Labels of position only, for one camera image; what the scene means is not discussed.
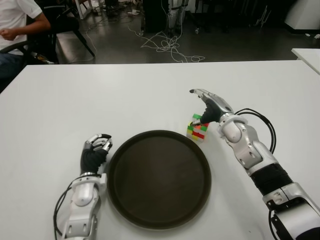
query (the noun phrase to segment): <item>gray floor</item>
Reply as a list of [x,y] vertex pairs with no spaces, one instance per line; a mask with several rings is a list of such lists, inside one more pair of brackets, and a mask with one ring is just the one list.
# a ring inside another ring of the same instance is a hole
[[[73,32],[68,32],[58,35],[60,64],[174,63],[170,52],[141,48],[146,39],[128,29],[138,32],[140,24],[140,16],[132,18],[122,13],[117,20],[108,21],[106,17],[91,14],[80,20],[80,31],[91,49],[96,51],[96,57],[93,59]],[[145,37],[151,38],[153,35],[146,34]],[[155,42],[160,45],[163,39],[157,37]],[[297,57],[291,52],[292,48],[320,48],[319,39],[291,34],[281,28],[236,27],[231,28],[229,33],[222,33],[218,27],[212,27],[211,33],[202,31],[195,34],[195,26],[188,19],[184,22],[183,35],[178,43],[180,53],[203,56],[205,60],[202,62],[295,60]],[[173,57],[185,62],[178,54]]]

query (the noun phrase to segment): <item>colorful cube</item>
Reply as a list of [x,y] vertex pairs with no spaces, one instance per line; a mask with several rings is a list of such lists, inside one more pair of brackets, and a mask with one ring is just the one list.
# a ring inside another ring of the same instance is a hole
[[[193,114],[192,121],[200,119],[201,116]],[[203,142],[208,131],[209,123],[201,124],[198,126],[190,126],[190,123],[186,130],[186,136],[196,142]]]

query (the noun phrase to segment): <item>hand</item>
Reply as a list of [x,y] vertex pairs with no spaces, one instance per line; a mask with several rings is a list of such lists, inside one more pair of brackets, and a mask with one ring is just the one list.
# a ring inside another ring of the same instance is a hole
[[0,30],[0,35],[8,41],[13,41],[19,35],[15,28],[4,28]]

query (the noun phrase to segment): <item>robotic arm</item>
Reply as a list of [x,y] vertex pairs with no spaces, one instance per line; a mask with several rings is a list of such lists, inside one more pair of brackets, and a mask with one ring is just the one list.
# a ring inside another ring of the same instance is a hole
[[101,205],[99,193],[107,188],[107,175],[103,173],[100,176],[97,173],[112,145],[111,136],[107,134],[96,134],[84,143],[81,175],[68,187],[73,190],[73,195],[62,239],[96,239],[97,214]]
[[235,115],[221,97],[204,89],[192,89],[206,104],[202,118],[192,125],[219,123],[218,132],[233,149],[238,162],[263,195],[271,222],[281,240],[319,240],[320,209],[287,172],[268,148],[259,141],[248,121]]

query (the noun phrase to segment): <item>brown tray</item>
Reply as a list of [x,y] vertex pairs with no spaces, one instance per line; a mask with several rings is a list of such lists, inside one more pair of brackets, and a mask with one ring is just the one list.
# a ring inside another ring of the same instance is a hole
[[116,151],[107,181],[109,197],[123,217],[160,230],[197,215],[210,193],[211,171],[192,140],[154,130],[130,138]]

